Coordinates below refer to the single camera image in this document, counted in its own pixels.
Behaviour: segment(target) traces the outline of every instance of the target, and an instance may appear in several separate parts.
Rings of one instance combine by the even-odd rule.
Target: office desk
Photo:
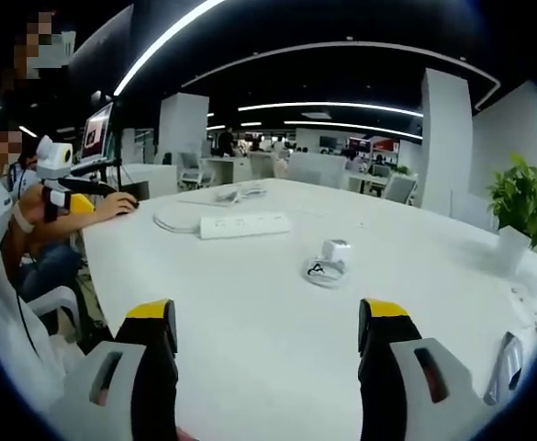
[[[358,305],[366,297],[407,309],[424,337],[439,340],[470,369],[478,395],[506,331],[522,338],[529,360],[537,336],[520,318],[510,283],[483,265],[496,235],[349,191],[261,182],[265,197],[229,209],[179,206],[201,214],[283,211],[291,232],[201,241],[153,223],[160,208],[210,201],[214,188],[146,201],[133,214],[84,231],[95,292],[113,333],[136,305],[174,300],[176,421],[192,436],[360,439]],[[352,244],[347,279],[334,290],[301,276],[328,238]],[[528,251],[522,265],[537,280],[537,256]],[[531,295],[537,304],[537,290]]]
[[[386,187],[388,184],[388,177],[368,175],[367,173],[358,173],[358,172],[345,172],[346,179],[346,189],[353,191],[355,193],[363,193],[364,185],[370,184],[379,186],[381,188]]]
[[[137,187],[140,200],[175,195],[178,193],[176,174],[176,165],[123,164],[121,185]],[[106,175],[109,184],[117,187],[117,168],[108,168]]]
[[[212,157],[204,160],[207,166],[215,171],[215,185],[235,184],[252,180],[252,166],[250,158]]]

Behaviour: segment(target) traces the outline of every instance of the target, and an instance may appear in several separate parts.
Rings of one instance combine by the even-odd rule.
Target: power strip
[[[289,232],[290,220],[284,213],[250,213],[201,218],[201,239],[223,239]]]

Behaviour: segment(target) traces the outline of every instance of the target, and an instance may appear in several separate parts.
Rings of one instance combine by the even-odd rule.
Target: white pot
[[[513,227],[505,227],[498,231],[496,258],[498,269],[503,276],[515,276],[519,264],[529,249],[531,239]]]

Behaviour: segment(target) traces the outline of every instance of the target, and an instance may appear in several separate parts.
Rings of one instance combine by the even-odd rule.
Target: white armrest
[[[78,313],[78,303],[74,291],[66,287],[57,287],[41,297],[28,303],[31,310],[38,316],[56,311],[58,308],[66,308],[73,314],[73,326],[76,330],[77,340],[81,339],[81,322]]]

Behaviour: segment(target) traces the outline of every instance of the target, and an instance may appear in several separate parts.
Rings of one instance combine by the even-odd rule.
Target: green plant
[[[409,169],[406,165],[399,165],[395,172],[399,173],[400,175],[408,175]]]
[[[514,166],[495,173],[496,182],[488,187],[490,209],[498,218],[498,229],[510,226],[531,239],[537,252],[537,167],[528,166],[517,153],[511,155]]]

